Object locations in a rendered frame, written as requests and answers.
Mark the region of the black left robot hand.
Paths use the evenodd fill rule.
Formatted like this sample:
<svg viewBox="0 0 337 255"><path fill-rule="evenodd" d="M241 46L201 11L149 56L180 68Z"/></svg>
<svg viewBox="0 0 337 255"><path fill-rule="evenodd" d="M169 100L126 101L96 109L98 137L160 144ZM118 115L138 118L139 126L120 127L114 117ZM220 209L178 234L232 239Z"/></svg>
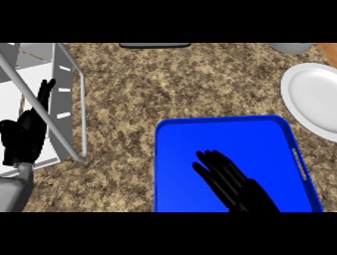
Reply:
<svg viewBox="0 0 337 255"><path fill-rule="evenodd" d="M16 121L0 122L2 143L5 146L3 164L34 163L40 157L47 132L47 124L36 109L24 112Z"/></svg>

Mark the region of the white round plate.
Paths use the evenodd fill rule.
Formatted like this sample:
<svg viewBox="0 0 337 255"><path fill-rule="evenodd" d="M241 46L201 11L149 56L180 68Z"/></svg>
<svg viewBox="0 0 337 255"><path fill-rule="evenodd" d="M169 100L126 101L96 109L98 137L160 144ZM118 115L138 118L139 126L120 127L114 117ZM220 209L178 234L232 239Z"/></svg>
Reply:
<svg viewBox="0 0 337 255"><path fill-rule="evenodd" d="M317 63L294 65L283 75L280 90L300 124L337 142L337 69Z"/></svg>

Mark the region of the blue plastic tray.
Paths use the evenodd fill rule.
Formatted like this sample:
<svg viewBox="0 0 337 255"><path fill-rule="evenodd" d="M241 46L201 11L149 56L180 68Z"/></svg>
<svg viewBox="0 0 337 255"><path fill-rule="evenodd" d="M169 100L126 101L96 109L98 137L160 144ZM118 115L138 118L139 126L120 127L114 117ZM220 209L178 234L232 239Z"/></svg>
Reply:
<svg viewBox="0 0 337 255"><path fill-rule="evenodd" d="M164 120L155 132L155 212L225 212L192 169L201 151L217 150L256 179L283 212L319 212L288 121L277 115Z"/></svg>

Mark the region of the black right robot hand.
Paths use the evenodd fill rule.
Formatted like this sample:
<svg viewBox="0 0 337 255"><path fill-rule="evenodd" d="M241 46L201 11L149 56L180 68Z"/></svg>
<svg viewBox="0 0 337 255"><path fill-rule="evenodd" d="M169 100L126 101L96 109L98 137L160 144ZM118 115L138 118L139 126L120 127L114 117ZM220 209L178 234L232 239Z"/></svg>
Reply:
<svg viewBox="0 0 337 255"><path fill-rule="evenodd" d="M260 186L238 168L234 161L217 151L198 151L200 162L192 168L204 179L231 213L278 213L275 202Z"/></svg>

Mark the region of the grey round container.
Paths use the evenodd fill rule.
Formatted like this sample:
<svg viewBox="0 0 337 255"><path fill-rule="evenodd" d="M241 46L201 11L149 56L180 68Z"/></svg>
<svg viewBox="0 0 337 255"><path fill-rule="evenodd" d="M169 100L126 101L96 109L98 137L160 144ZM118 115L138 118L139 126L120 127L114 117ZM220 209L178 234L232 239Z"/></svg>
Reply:
<svg viewBox="0 0 337 255"><path fill-rule="evenodd" d="M308 51L312 43L271 43L269 46L280 53L300 55Z"/></svg>

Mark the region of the dark grey flat appliance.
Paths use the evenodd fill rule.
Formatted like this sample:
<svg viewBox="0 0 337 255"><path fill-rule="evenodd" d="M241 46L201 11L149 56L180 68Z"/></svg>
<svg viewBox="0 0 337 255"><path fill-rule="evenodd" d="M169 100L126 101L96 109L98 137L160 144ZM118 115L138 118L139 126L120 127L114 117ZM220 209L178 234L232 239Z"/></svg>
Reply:
<svg viewBox="0 0 337 255"><path fill-rule="evenodd" d="M191 43L120 43L120 46L127 49L164 49L186 48Z"/></svg>

